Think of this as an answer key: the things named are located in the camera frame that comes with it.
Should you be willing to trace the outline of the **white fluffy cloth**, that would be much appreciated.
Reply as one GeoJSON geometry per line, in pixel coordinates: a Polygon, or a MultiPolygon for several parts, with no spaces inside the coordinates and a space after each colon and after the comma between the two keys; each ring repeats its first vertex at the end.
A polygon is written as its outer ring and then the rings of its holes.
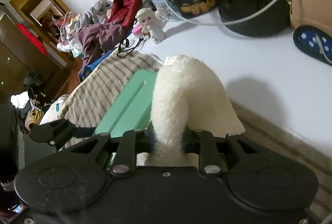
{"type": "Polygon", "coordinates": [[[198,156],[185,154],[185,128],[202,129],[216,137],[242,134],[236,115],[216,73],[202,61],[185,55],[170,55],[157,73],[151,107],[155,147],[141,153],[137,164],[152,167],[198,165],[198,156]]]}

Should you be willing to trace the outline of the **beige striped towel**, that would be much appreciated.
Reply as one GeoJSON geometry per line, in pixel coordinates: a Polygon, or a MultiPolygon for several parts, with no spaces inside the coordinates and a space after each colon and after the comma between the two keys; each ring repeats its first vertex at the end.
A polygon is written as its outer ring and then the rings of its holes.
{"type": "Polygon", "coordinates": [[[64,97],[57,119],[67,119],[78,127],[98,126],[139,70],[150,70],[156,75],[151,119],[157,132],[157,151],[140,154],[139,165],[197,166],[198,157],[185,154],[181,148],[185,127],[204,129],[218,137],[244,134],[311,168],[318,177],[319,188],[310,209],[320,218],[331,214],[331,158],[231,102],[215,72],[198,59],[171,55],[161,61],[142,52],[125,59],[110,55],[71,95],[64,97]]]}

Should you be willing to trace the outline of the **purple garment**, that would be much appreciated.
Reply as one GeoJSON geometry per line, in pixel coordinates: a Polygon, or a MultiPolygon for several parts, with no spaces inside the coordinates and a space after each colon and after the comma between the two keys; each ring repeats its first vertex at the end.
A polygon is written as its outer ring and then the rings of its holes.
{"type": "Polygon", "coordinates": [[[90,24],[76,33],[83,47],[83,66],[90,65],[113,49],[124,37],[124,29],[117,21],[90,24]]]}

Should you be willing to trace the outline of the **white doll figurine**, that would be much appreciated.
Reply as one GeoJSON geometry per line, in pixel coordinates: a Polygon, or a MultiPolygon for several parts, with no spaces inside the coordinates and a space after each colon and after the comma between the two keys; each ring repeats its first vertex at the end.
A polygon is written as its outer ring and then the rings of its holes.
{"type": "Polygon", "coordinates": [[[136,13],[136,20],[142,26],[142,31],[148,33],[155,43],[160,43],[167,37],[163,30],[163,22],[155,16],[153,10],[140,9],[136,13]]]}

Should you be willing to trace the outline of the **pink lidded jar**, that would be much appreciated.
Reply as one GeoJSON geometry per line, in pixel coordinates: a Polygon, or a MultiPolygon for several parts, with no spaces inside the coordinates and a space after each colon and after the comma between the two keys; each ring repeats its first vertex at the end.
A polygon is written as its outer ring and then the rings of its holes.
{"type": "Polygon", "coordinates": [[[132,34],[135,38],[138,38],[138,39],[143,38],[144,34],[142,32],[142,26],[138,25],[138,26],[133,27],[132,34]]]}

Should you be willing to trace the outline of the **black lamp base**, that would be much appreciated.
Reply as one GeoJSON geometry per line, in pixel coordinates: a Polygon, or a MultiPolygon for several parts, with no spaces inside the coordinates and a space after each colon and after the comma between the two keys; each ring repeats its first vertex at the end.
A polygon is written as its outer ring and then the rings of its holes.
{"type": "MultiPolygon", "coordinates": [[[[220,5],[221,21],[235,21],[248,17],[266,7],[273,0],[231,0],[220,5]]],[[[245,22],[227,25],[229,30],[248,37],[269,37],[284,30],[290,22],[290,6],[286,0],[278,0],[257,17],[245,22]]]]}

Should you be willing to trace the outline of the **blue polka dot slipper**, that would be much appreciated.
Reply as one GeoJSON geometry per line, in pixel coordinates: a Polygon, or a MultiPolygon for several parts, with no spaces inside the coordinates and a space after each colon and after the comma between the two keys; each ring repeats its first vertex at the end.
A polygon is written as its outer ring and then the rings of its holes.
{"type": "Polygon", "coordinates": [[[302,25],[293,33],[295,46],[314,59],[331,65],[331,35],[311,25],[302,25]]]}

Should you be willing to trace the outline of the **red jacket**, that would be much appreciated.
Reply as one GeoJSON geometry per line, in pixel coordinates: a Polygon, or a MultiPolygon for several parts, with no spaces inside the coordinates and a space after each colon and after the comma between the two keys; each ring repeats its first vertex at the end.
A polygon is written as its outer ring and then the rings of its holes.
{"type": "Polygon", "coordinates": [[[111,16],[107,22],[116,21],[127,32],[136,20],[136,14],[141,9],[142,0],[114,0],[111,16]]]}

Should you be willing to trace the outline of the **brown cardboard box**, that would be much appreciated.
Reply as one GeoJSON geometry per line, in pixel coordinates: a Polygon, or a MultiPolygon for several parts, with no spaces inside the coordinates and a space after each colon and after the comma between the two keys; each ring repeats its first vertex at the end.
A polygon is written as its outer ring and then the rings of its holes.
{"type": "Polygon", "coordinates": [[[314,26],[331,36],[332,0],[292,0],[290,25],[314,26]]]}

